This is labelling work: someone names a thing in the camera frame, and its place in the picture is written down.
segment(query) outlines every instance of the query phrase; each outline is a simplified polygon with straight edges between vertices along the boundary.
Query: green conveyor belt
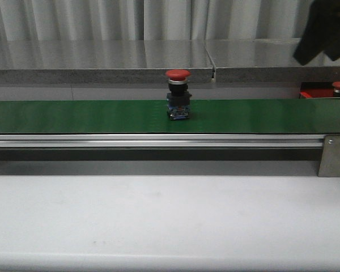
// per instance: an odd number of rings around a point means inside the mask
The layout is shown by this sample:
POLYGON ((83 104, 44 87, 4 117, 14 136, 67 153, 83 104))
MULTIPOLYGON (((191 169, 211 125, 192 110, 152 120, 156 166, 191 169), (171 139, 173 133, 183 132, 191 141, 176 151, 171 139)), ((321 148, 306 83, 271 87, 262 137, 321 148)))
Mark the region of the green conveyor belt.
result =
POLYGON ((340 99, 192 100, 170 121, 163 100, 0 101, 1 133, 340 133, 340 99))

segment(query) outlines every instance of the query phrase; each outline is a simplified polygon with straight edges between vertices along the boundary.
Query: metal frame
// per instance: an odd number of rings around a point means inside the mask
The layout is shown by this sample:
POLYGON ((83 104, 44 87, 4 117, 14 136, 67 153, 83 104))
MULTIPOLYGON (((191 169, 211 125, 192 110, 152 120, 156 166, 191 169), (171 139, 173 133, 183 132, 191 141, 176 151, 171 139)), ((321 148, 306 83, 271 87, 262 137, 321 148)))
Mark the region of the metal frame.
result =
POLYGON ((0 148, 323 148, 318 176, 340 176, 340 135, 0 134, 0 148))

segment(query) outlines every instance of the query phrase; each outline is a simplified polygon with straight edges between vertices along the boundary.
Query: aluminum rail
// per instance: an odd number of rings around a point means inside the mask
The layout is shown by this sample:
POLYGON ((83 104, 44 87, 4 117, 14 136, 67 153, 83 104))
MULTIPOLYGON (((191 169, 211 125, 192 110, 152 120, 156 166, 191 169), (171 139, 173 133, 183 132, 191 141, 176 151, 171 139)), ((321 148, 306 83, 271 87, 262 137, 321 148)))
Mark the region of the aluminum rail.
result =
POLYGON ((0 134, 0 147, 322 148, 324 134, 0 134))

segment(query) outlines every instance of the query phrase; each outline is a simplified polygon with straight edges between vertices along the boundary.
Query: white curtain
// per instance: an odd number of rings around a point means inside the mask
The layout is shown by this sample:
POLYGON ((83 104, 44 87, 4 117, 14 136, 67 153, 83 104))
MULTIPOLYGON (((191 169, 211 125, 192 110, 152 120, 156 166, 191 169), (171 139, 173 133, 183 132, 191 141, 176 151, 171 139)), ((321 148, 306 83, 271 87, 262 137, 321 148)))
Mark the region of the white curtain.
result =
POLYGON ((0 40, 300 37, 312 0, 0 0, 0 40))

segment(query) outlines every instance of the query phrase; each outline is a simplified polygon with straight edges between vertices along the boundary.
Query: metal bracket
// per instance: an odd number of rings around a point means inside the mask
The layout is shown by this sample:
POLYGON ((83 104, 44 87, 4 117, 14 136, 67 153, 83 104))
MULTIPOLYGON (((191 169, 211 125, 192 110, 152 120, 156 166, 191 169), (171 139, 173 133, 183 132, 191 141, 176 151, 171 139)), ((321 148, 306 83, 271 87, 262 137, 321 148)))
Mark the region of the metal bracket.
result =
POLYGON ((318 176, 340 176, 340 135, 327 135, 325 137, 318 176))

